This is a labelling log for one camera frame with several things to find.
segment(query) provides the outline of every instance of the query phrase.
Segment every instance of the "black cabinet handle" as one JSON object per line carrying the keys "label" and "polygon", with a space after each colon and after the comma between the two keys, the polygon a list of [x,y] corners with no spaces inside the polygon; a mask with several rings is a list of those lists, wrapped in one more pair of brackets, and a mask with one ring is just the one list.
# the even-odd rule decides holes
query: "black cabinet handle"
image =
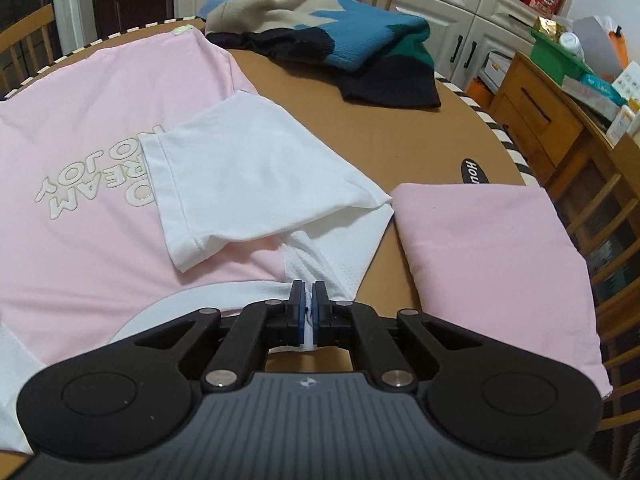
{"label": "black cabinet handle", "polygon": [[531,25],[529,25],[529,23],[523,22],[520,18],[516,18],[513,14],[508,14],[508,16],[514,21],[514,22],[518,22],[520,25],[524,25],[527,28],[531,28]]}
{"label": "black cabinet handle", "polygon": [[529,101],[531,101],[531,104],[533,104],[533,105],[536,107],[536,110],[538,110],[538,111],[540,112],[540,115],[542,115],[542,116],[547,120],[547,122],[549,122],[549,123],[550,123],[550,122],[551,122],[551,119],[549,118],[549,116],[548,116],[547,114],[545,114],[545,111],[544,111],[542,108],[540,108],[540,106],[538,105],[538,103],[537,103],[537,102],[535,102],[535,101],[533,100],[533,97],[531,97],[531,96],[529,95],[529,92],[527,92],[523,87],[520,87],[520,90],[522,90],[522,93],[525,95],[525,97],[526,97]]}
{"label": "black cabinet handle", "polygon": [[451,56],[451,59],[449,59],[450,63],[453,63],[456,60],[458,51],[460,50],[460,45],[462,45],[462,40],[464,40],[464,38],[462,36],[458,36],[458,45],[456,46],[456,51],[453,53],[453,56]]}
{"label": "black cabinet handle", "polygon": [[469,59],[466,60],[465,68],[469,68],[469,65],[471,64],[471,60],[473,59],[473,56],[476,53],[477,46],[478,44],[475,41],[471,44],[471,54],[469,54]]}

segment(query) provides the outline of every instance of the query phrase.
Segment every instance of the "green tray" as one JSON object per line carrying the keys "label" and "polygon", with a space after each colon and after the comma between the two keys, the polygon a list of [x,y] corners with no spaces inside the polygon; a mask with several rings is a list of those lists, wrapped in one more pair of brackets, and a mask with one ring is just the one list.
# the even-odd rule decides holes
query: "green tray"
{"label": "green tray", "polygon": [[584,74],[593,74],[593,70],[544,34],[531,29],[531,35],[536,44],[529,57],[560,86],[565,76],[580,81]]}

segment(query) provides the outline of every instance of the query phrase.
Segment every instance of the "gold packet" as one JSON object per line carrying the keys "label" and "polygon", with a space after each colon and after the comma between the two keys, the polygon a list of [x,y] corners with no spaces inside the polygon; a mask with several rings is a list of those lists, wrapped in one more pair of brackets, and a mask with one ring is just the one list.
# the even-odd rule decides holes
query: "gold packet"
{"label": "gold packet", "polygon": [[533,28],[544,34],[554,43],[560,41],[560,36],[566,32],[566,27],[556,23],[554,20],[547,20],[546,18],[537,18]]}

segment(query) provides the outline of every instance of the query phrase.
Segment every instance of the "folded pink cloth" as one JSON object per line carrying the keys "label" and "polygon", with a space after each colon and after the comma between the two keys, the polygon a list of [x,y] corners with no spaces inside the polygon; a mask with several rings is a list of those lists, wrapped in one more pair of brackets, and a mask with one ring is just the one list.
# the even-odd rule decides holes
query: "folded pink cloth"
{"label": "folded pink cloth", "polygon": [[611,385],[586,263],[544,189],[402,184],[396,224],[422,309]]}

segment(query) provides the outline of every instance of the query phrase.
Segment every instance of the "black label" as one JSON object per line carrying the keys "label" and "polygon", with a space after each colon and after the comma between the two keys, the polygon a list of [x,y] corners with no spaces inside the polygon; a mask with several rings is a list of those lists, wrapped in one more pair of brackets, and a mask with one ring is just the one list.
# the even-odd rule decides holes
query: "black label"
{"label": "black label", "polygon": [[476,161],[471,158],[466,158],[462,161],[460,167],[462,172],[462,182],[465,184],[488,184],[489,179],[484,174],[484,171]]}

